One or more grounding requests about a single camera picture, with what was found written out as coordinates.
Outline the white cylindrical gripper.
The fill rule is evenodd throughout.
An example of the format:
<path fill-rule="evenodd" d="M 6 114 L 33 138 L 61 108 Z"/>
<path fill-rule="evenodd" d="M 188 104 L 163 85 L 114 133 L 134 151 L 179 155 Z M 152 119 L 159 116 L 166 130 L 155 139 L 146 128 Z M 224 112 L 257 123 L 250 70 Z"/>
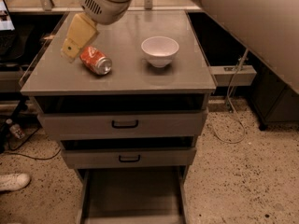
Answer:
<path fill-rule="evenodd" d="M 70 63 L 98 36 L 97 23 L 109 25 L 118 21 L 132 0 L 79 0 L 85 13 L 74 16 L 61 48 L 61 54 Z"/>

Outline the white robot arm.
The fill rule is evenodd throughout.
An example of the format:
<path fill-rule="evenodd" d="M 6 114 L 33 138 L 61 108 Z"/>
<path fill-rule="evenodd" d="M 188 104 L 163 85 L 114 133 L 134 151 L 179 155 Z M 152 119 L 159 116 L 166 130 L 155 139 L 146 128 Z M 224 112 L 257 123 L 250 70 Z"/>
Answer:
<path fill-rule="evenodd" d="M 299 92 L 299 0 L 192 0 Z M 99 24 L 118 21 L 132 0 L 79 0 L 62 45 L 69 60 L 96 38 Z"/>

